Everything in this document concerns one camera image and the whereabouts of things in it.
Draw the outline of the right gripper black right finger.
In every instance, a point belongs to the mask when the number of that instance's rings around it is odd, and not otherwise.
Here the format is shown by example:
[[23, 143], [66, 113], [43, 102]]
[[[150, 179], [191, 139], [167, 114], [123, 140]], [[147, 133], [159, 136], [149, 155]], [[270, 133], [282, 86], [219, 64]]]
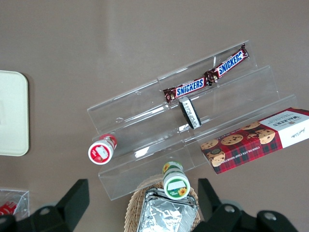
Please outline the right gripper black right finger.
[[222, 203], [208, 179], [198, 180], [198, 203], [204, 220], [196, 232], [235, 232], [238, 230], [242, 213], [234, 205]]

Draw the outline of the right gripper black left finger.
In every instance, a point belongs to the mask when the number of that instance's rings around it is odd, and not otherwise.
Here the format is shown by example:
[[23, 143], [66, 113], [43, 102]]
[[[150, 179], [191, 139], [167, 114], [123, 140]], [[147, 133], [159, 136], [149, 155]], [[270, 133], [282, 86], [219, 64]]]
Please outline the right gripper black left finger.
[[45, 206], [30, 217], [33, 232], [72, 232], [89, 206], [87, 179], [79, 179], [55, 206]]

